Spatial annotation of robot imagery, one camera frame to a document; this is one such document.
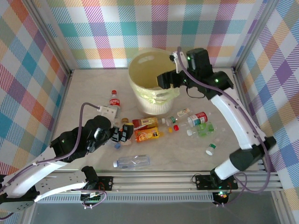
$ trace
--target white table surface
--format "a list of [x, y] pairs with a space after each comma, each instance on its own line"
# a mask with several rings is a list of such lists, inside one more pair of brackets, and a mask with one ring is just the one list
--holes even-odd
[[[231, 79], [230, 69], [225, 71]], [[107, 105], [111, 96], [111, 90], [117, 90], [121, 101], [121, 117], [129, 120], [142, 118], [135, 104], [135, 95], [128, 82], [128, 70], [76, 70], [73, 74], [70, 88], [57, 123], [54, 138], [62, 132], [70, 131], [78, 126], [79, 110], [84, 102], [95, 105]], [[202, 96], [195, 88], [189, 91], [192, 96]], [[75, 160], [62, 169], [81, 169], [88, 165], [95, 170], [116, 170], [113, 161], [124, 156], [147, 154], [150, 156], [150, 166], [139, 167], [141, 170], [211, 170], [225, 161], [229, 154], [239, 148], [237, 139], [217, 108], [204, 99], [193, 99], [187, 96], [185, 87], [181, 87], [180, 96], [174, 101], [173, 112], [180, 108], [190, 107], [194, 113], [204, 111], [211, 112], [210, 120], [218, 129], [225, 129], [221, 135], [204, 138], [188, 137], [185, 131], [166, 135], [162, 138], [122, 146], [115, 149], [106, 144], [98, 148], [94, 153], [84, 158]], [[87, 120], [98, 115], [96, 109], [85, 107], [83, 125]], [[221, 139], [213, 156], [206, 154], [206, 148], [212, 143], [215, 135]], [[248, 170], [258, 170], [255, 164]]]

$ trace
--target red bottle cap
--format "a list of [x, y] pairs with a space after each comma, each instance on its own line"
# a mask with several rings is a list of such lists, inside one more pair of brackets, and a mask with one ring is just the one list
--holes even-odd
[[175, 126], [173, 126], [173, 129], [174, 129], [175, 131], [178, 131], [178, 130], [179, 130], [179, 127], [178, 127], [177, 125], [175, 125]]

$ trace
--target plaid fabric backdrop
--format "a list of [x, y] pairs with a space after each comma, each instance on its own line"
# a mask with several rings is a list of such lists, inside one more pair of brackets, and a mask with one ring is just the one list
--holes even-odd
[[22, 1], [0, 0], [0, 174], [47, 147], [66, 79]]
[[230, 67], [266, 2], [35, 0], [65, 57], [80, 69], [127, 67], [140, 49], [177, 46], [204, 47], [214, 66]]
[[299, 223], [299, 0], [281, 0], [240, 78], [257, 124], [274, 135], [271, 160]]

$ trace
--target plastic bucket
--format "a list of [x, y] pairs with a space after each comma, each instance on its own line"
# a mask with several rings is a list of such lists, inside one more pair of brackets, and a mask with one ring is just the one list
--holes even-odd
[[170, 54], [154, 48], [141, 50], [129, 65], [129, 82], [137, 97], [137, 108], [142, 113], [166, 114], [172, 108], [173, 99], [179, 95], [179, 88], [163, 90], [157, 83], [157, 76], [176, 68], [169, 59]]

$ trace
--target red cap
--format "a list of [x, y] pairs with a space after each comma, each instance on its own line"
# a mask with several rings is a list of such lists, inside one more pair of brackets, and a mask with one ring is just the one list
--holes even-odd
[[175, 126], [173, 126], [173, 129], [174, 129], [175, 131], [178, 131], [178, 130], [179, 130], [179, 127], [178, 127], [177, 125], [175, 125]]

